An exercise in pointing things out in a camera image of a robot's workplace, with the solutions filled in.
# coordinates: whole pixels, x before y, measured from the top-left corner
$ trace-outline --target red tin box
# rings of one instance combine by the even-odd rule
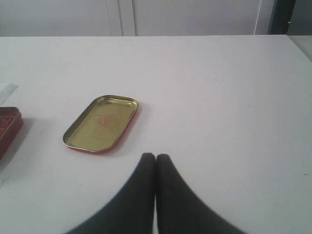
[[[19,132],[23,120],[18,108],[0,107],[0,159]]]

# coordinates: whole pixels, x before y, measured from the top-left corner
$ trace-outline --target gold tin tray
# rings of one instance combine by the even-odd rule
[[[96,98],[63,136],[77,150],[102,153],[114,147],[138,109],[132,98],[105,95]]]

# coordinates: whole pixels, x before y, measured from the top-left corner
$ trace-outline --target white paper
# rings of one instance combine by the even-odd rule
[[[18,88],[14,84],[0,84],[0,105]]]

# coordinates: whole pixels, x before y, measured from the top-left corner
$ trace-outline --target table surface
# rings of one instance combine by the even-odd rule
[[[287,36],[0,38],[0,82],[24,126],[0,164],[0,232],[58,234],[167,153],[213,210],[249,234],[312,232],[312,63]],[[62,142],[96,97],[135,98],[112,151]]]

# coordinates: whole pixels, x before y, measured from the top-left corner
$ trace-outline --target rectangular tin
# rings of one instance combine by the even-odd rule
[[[138,109],[132,98],[106,95],[96,98],[63,136],[66,146],[89,153],[114,147]]]
[[[16,107],[0,107],[0,159],[19,132],[23,120]]]

